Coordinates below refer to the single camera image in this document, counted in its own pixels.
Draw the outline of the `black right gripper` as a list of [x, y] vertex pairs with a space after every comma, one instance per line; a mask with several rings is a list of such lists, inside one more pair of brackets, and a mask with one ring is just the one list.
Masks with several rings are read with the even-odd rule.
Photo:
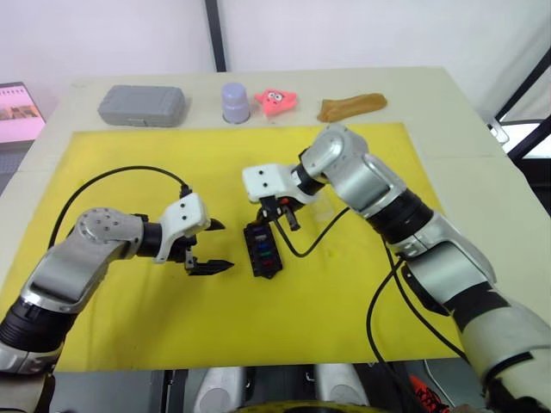
[[276, 198], [273, 195], [263, 197], [260, 199], [260, 209], [257, 211], [256, 222], [263, 225], [268, 223], [269, 220], [277, 220], [285, 215], [289, 229], [298, 231], [300, 224], [292, 206], [293, 203], [288, 197]]

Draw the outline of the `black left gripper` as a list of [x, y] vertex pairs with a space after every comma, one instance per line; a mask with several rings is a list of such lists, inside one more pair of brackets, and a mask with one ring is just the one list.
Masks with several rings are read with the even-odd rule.
[[[217, 219], [210, 219], [210, 231], [224, 230], [226, 227]], [[234, 266], [233, 262], [226, 260], [208, 260], [198, 262], [193, 253], [193, 247], [197, 245], [197, 237], [180, 237], [170, 247], [168, 262], [182, 263], [189, 275], [214, 275], [228, 270]]]

